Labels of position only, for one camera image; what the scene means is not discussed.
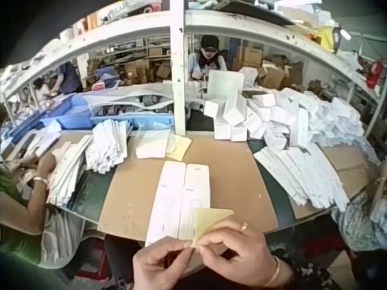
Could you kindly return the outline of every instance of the shelf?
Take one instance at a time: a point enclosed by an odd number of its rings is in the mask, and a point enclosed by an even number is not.
[[[33,79],[41,76],[54,66],[58,66],[90,50],[105,47],[111,43],[123,42],[125,39],[145,38],[169,32],[171,16],[169,11],[140,14],[130,18],[115,21],[88,31],[66,43],[62,48],[53,51],[39,63],[32,65],[17,81],[5,89],[5,95],[15,94]],[[279,27],[259,19],[239,16],[230,13],[204,10],[186,11],[187,34],[215,34],[222,36],[238,36],[245,40],[267,43],[282,49],[301,52],[321,64],[337,71],[348,81],[354,83],[365,91],[371,98],[378,100],[376,93],[369,89],[366,83],[356,72],[334,54],[325,51],[318,44],[307,38],[293,33],[286,28]]]

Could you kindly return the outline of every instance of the black cap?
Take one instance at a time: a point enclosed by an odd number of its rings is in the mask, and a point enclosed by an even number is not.
[[[219,39],[215,35],[203,35],[200,45],[204,49],[214,48],[216,51],[219,50]]]

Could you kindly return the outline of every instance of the finger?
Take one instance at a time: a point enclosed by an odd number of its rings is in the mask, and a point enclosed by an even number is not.
[[[201,258],[205,266],[210,268],[212,271],[218,273],[223,277],[230,277],[234,272],[232,264],[225,258],[216,255],[209,247],[207,246],[198,246],[200,251]]]
[[[169,252],[181,251],[189,248],[191,243],[192,241],[190,240],[178,240],[173,237],[164,237],[152,245],[147,246],[139,258],[146,257],[151,263],[157,263],[165,258]]]
[[[219,230],[222,228],[228,228],[230,230],[240,232],[246,236],[250,236],[250,237],[253,237],[255,239],[261,237],[261,233],[257,229],[250,227],[250,226],[247,226],[247,228],[244,229],[243,232],[241,232],[242,226],[243,226],[242,222],[238,221],[234,216],[229,216],[229,217],[217,222],[212,227],[210,227],[209,231]]]
[[[198,244],[202,246],[211,243],[223,243],[226,247],[237,252],[241,256],[246,252],[248,240],[247,237],[237,231],[223,228],[204,234],[198,241]]]
[[[166,279],[168,280],[178,280],[180,276],[187,269],[188,264],[194,254],[195,249],[188,248],[182,250],[182,252],[176,257],[171,266],[169,266],[164,274],[166,275]]]

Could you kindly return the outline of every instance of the wrist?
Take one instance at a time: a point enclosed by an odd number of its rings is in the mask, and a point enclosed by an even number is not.
[[[285,286],[288,284],[293,278],[293,270],[291,267],[286,264],[283,260],[278,259],[279,261],[279,273],[274,281],[268,285],[268,288],[277,288],[280,286]]]
[[[36,171],[36,176],[43,179],[48,179],[48,172],[47,170],[42,170],[38,168]]]

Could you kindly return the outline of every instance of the hand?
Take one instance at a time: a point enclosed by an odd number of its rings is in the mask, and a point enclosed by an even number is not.
[[[37,165],[37,176],[47,178],[48,174],[54,170],[55,166],[55,156],[51,153],[46,153]]]
[[[252,226],[241,232],[242,223],[227,218],[215,224],[198,241],[203,263],[228,280],[246,286],[264,286],[276,272],[276,261],[271,255],[265,236]],[[236,252],[236,256],[226,260],[217,256],[208,245],[223,243]]]
[[[32,154],[30,156],[23,157],[20,160],[20,166],[27,169],[36,169],[38,161],[39,158],[35,154]]]
[[[194,253],[191,241],[165,237],[138,251],[133,257],[135,290],[170,290],[175,286]],[[164,267],[170,252],[181,251],[172,264]]]
[[[203,76],[201,72],[198,72],[198,71],[194,71],[192,74],[191,74],[192,78],[193,79],[201,79],[201,77]]]

